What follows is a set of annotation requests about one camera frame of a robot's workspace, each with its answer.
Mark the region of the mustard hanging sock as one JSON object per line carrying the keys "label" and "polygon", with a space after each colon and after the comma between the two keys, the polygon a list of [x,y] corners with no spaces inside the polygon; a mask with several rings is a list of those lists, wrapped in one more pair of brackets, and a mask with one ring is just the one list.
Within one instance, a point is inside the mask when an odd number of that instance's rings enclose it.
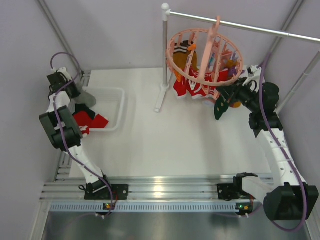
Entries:
{"label": "mustard hanging sock", "polygon": [[[177,46],[177,43],[175,43],[174,46],[174,52],[173,52],[173,61],[174,63],[180,68],[185,69],[188,56],[191,54],[191,51],[188,50],[188,48],[193,44],[192,41],[189,43],[188,40],[184,40],[180,43],[179,46]],[[197,52],[195,51],[193,53],[192,62],[191,62],[192,69],[195,71],[199,71],[198,69],[198,58],[197,58]]]}

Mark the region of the white plastic basket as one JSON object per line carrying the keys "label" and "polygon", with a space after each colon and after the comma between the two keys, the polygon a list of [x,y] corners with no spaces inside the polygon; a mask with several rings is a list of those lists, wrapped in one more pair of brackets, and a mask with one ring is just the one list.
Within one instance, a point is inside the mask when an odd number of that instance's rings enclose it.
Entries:
{"label": "white plastic basket", "polygon": [[125,91],[119,87],[83,87],[83,90],[95,97],[96,103],[89,109],[108,120],[105,127],[90,128],[90,132],[114,132],[122,121],[125,106]]}

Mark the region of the silver clothes rack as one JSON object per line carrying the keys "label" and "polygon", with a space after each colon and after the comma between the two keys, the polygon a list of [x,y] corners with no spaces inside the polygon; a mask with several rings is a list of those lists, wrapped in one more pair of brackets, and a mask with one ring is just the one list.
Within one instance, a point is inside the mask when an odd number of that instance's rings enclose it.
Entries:
{"label": "silver clothes rack", "polygon": [[[303,1],[299,0],[293,6],[292,11],[286,19],[282,30],[273,30],[264,27],[246,25],[241,23],[223,21],[218,16],[215,19],[200,17],[170,9],[169,4],[163,3],[162,9],[162,84],[160,93],[155,104],[155,112],[160,112],[166,93],[170,87],[170,77],[168,71],[182,83],[189,81],[190,89],[195,93],[195,98],[211,97],[217,100],[220,94],[217,87],[224,87],[234,83],[241,75],[244,67],[243,56],[239,48],[227,37],[221,35],[219,27],[230,27],[234,29],[256,32],[261,34],[274,35],[276,37],[272,49],[278,45],[280,39],[291,38],[300,41],[318,44],[319,38],[294,34],[287,31],[298,10],[302,7]],[[211,23],[212,27],[190,28],[178,32],[172,38],[168,38],[169,17],[177,17],[198,22]],[[207,39],[203,50],[201,64],[195,75],[190,75],[190,70],[196,69],[194,66],[194,55],[197,50],[197,43],[200,34],[206,34]]]}

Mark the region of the red hanging sock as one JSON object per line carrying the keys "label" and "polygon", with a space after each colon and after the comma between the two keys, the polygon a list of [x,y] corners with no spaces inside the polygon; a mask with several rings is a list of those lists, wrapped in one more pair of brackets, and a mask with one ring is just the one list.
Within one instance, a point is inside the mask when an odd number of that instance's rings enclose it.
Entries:
{"label": "red hanging sock", "polygon": [[[225,82],[228,80],[229,69],[225,68],[224,70],[219,72],[217,83]],[[195,70],[192,66],[189,69],[189,75],[191,77],[197,78],[199,73]],[[214,72],[208,72],[205,74],[204,80],[205,82],[213,83],[215,78]],[[198,82],[190,81],[189,79],[186,80],[186,89],[190,93],[193,99],[198,98],[214,98],[216,94],[216,87],[215,86],[208,86],[203,85]]]}
{"label": "red hanging sock", "polygon": [[173,85],[173,90],[174,90],[174,94],[178,100],[184,99],[190,95],[186,80],[182,80],[180,82],[178,80],[176,80]]}

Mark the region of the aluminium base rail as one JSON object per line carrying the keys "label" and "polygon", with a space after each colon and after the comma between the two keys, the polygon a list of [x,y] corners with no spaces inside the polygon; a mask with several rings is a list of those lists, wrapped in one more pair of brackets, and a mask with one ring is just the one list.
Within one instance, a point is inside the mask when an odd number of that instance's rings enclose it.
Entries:
{"label": "aluminium base rail", "polygon": [[235,213],[253,214],[262,204],[249,194],[220,200],[217,184],[233,184],[233,175],[200,177],[113,177],[113,184],[127,184],[127,200],[85,200],[82,178],[58,178],[45,183],[40,201],[52,212],[86,213]]}

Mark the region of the red santa sock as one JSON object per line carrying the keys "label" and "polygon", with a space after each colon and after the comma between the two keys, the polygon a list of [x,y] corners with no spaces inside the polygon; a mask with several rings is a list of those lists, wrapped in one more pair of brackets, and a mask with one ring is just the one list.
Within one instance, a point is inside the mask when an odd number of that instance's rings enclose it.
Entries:
{"label": "red santa sock", "polygon": [[100,114],[97,114],[93,119],[85,111],[80,111],[73,114],[73,117],[80,128],[81,133],[84,136],[90,134],[91,129],[104,129],[108,124],[109,120]]}

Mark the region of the pink round clip hanger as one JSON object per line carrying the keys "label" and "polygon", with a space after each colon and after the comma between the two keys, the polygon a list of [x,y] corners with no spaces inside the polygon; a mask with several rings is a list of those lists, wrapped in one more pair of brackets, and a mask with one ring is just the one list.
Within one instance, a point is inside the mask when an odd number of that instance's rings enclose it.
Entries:
{"label": "pink round clip hanger", "polygon": [[[210,28],[190,28],[180,31],[175,34],[167,43],[165,51],[166,63],[169,70],[175,76],[175,81],[178,80],[181,82],[189,79],[190,81],[202,85],[216,87],[213,98],[201,97],[197,99],[209,98],[216,101],[220,96],[219,92],[217,91],[217,87],[232,85],[236,80],[238,80],[243,72],[243,56],[238,47],[229,38],[218,32],[220,25],[221,19],[218,17],[216,19],[216,23],[214,23]],[[177,46],[179,46],[180,43],[185,40],[188,40],[189,43],[193,42],[193,44],[188,48],[191,53],[187,58],[185,69],[181,69],[174,63],[173,53],[175,50],[175,43],[177,43]],[[197,78],[194,78],[189,74],[190,67],[192,67],[194,52],[197,53]],[[232,79],[230,80],[217,82],[219,72],[225,69],[227,61],[231,58],[238,58],[238,64],[236,66],[237,74],[233,75]],[[209,72],[215,73],[213,82],[205,81],[205,74]]]}

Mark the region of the right black mount plate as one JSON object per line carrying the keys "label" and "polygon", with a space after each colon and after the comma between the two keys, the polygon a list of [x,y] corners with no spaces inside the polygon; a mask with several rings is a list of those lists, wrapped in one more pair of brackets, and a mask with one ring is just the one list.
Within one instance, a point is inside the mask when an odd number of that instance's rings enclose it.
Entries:
{"label": "right black mount plate", "polygon": [[231,201],[240,198],[238,188],[233,183],[220,183],[216,187],[219,200]]}

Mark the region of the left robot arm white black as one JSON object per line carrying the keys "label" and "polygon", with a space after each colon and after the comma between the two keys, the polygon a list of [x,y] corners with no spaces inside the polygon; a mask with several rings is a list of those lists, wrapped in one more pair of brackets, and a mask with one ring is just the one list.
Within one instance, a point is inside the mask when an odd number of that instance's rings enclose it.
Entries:
{"label": "left robot arm white black", "polygon": [[39,116],[39,121],[50,143],[76,162],[85,178],[86,193],[97,194],[103,199],[109,198],[113,194],[113,186],[104,172],[85,153],[81,128],[69,109],[71,100],[81,95],[75,80],[66,67],[53,68],[52,74],[47,78],[50,83],[49,106]]}

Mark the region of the grey sock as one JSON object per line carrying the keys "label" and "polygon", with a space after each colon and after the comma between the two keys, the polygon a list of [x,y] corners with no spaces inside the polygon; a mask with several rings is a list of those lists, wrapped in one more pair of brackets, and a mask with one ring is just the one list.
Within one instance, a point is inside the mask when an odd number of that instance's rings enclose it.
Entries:
{"label": "grey sock", "polygon": [[90,93],[83,90],[83,86],[81,83],[76,84],[77,90],[79,92],[79,96],[74,98],[74,102],[76,104],[85,104],[87,107],[92,108],[96,105],[96,98]]}

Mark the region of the black sock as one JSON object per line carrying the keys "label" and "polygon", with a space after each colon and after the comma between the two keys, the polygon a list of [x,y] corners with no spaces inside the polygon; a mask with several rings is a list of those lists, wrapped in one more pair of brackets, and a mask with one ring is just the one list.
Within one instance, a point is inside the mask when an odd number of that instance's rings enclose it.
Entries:
{"label": "black sock", "polygon": [[87,113],[87,115],[92,120],[96,117],[96,113],[93,110],[91,110],[86,104],[84,104],[84,103],[81,103],[81,104],[76,103],[75,104],[75,111],[74,111],[74,113],[72,115],[74,116],[74,115],[76,115],[76,114],[78,114],[80,112]]}

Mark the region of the left black mount plate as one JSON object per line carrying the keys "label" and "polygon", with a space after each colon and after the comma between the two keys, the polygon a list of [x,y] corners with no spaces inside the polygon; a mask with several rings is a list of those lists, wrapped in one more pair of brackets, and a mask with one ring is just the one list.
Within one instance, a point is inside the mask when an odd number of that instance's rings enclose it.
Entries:
{"label": "left black mount plate", "polygon": [[[78,188],[84,191],[85,200],[111,200],[111,194],[107,186],[103,186],[98,190],[89,190],[83,185],[79,185]],[[111,186],[112,199],[113,200],[127,200],[129,194],[128,184],[113,184]]]}

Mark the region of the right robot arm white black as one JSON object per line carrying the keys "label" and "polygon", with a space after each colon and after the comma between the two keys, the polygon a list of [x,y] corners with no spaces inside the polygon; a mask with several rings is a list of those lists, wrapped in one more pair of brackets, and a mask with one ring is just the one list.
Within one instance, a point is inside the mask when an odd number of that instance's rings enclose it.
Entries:
{"label": "right robot arm white black", "polygon": [[264,183],[255,173],[239,173],[233,178],[233,192],[238,198],[251,195],[258,200],[271,221],[307,220],[319,191],[306,183],[290,154],[282,123],[275,113],[280,90],[270,82],[251,89],[257,82],[246,80],[240,78],[232,85],[216,88],[220,95],[214,116],[219,120],[229,106],[237,102],[250,111],[249,127],[265,153],[273,185]]}

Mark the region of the black mount plate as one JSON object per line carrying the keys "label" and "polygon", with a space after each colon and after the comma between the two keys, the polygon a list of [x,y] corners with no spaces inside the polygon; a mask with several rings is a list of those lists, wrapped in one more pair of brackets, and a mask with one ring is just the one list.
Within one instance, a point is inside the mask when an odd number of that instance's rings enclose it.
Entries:
{"label": "black mount plate", "polygon": [[240,198],[238,188],[233,183],[220,183],[216,187],[219,200],[231,201]]}
{"label": "black mount plate", "polygon": [[[111,194],[107,186],[103,186],[98,190],[89,190],[83,185],[79,185],[78,188],[84,191],[85,200],[111,200]],[[127,200],[129,194],[128,184],[113,184],[111,186],[112,199],[113,200]]]}

